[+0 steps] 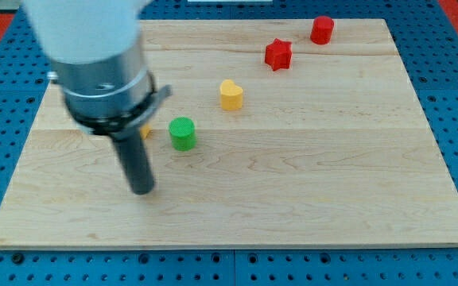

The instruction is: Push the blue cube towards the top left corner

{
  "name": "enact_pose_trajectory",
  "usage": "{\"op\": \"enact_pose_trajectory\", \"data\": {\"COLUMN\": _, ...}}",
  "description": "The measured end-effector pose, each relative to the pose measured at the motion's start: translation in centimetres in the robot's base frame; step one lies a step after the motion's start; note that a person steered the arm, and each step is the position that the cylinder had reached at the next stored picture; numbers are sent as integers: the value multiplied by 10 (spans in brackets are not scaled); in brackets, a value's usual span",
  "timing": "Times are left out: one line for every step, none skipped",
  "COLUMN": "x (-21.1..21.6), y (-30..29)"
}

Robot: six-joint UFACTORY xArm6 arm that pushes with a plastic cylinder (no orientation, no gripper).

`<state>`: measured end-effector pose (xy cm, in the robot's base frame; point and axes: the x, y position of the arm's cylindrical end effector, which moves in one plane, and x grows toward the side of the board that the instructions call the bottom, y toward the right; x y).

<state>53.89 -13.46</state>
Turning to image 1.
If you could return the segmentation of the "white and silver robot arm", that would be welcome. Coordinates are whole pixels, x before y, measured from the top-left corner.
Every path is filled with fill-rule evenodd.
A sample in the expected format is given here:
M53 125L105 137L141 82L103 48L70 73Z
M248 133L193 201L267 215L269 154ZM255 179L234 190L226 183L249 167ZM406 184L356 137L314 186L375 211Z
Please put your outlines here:
M138 133L171 94L158 90L142 51L138 15L151 0L24 0L65 106L87 133Z

